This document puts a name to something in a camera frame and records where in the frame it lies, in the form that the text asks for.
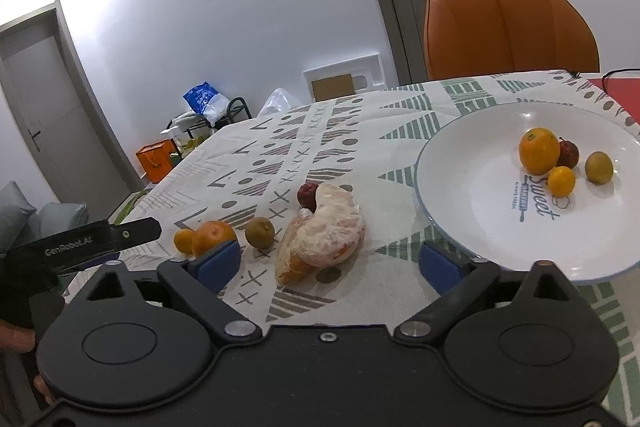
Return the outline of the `person's hand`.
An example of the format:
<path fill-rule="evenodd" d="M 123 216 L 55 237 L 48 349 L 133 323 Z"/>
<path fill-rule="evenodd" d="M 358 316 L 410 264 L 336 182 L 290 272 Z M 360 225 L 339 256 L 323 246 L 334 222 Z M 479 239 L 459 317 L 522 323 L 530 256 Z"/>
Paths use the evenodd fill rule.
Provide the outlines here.
<path fill-rule="evenodd" d="M 3 320 L 0 321 L 0 329 L 2 350 L 28 353 L 35 349 L 36 333 L 32 329 L 23 329 L 23 327 L 12 325 Z M 51 405 L 54 402 L 53 395 L 40 374 L 34 378 L 34 385 L 40 395 Z"/>

